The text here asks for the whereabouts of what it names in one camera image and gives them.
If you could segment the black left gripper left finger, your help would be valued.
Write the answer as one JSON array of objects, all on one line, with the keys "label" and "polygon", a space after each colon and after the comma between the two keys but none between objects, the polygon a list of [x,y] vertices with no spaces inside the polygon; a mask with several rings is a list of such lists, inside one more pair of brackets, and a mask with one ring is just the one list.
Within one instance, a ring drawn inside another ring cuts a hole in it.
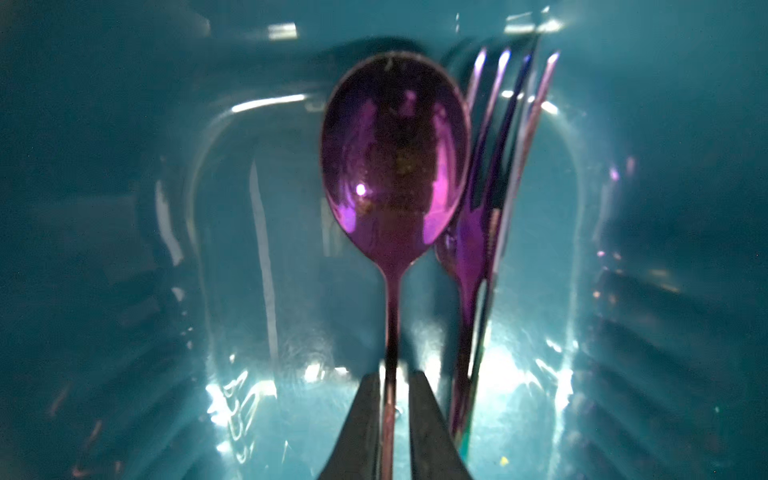
[{"label": "black left gripper left finger", "polygon": [[319,480],[376,478],[380,450],[380,395],[379,374],[365,375]]}]

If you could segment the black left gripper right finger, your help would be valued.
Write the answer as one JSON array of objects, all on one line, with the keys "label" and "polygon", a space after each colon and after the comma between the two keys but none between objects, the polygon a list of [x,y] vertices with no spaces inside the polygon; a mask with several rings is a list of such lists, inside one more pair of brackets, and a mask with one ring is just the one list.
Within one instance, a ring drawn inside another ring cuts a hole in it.
[{"label": "black left gripper right finger", "polygon": [[471,480],[426,375],[409,373],[409,433],[413,480]]}]

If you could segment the purple metallic spoon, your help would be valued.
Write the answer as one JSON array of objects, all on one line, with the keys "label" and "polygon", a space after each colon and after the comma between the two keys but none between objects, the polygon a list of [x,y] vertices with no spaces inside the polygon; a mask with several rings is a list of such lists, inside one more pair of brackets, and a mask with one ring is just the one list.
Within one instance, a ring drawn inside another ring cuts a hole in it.
[{"label": "purple metallic spoon", "polygon": [[385,284],[378,479],[393,476],[401,282],[458,208],[470,141],[468,107],[456,82],[413,52],[390,51],[361,61],[326,104],[320,136],[326,199]]}]

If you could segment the purple metallic fork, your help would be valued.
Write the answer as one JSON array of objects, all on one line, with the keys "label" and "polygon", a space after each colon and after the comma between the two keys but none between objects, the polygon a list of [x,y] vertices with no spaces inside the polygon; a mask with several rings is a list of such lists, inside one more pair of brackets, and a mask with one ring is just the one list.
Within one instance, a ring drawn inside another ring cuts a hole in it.
[{"label": "purple metallic fork", "polygon": [[561,54],[553,52],[541,72],[535,54],[527,53],[513,88],[503,95],[511,53],[498,58],[489,94],[480,97],[489,53],[482,48],[474,62],[466,103],[478,116],[470,170],[462,203],[435,245],[439,263],[458,286],[460,324],[458,358],[452,380],[449,432],[464,446],[471,428],[486,330],[498,270],[505,252],[510,217],[536,129]]}]

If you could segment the teal plastic cutlery bin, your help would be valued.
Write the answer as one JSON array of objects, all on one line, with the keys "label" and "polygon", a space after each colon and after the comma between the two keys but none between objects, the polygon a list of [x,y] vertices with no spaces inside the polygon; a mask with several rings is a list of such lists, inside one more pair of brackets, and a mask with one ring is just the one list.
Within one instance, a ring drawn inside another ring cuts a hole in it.
[{"label": "teal plastic cutlery bin", "polygon": [[386,318],[325,103],[531,42],[469,473],[765,478],[763,1],[3,2],[2,477],[323,476]]}]

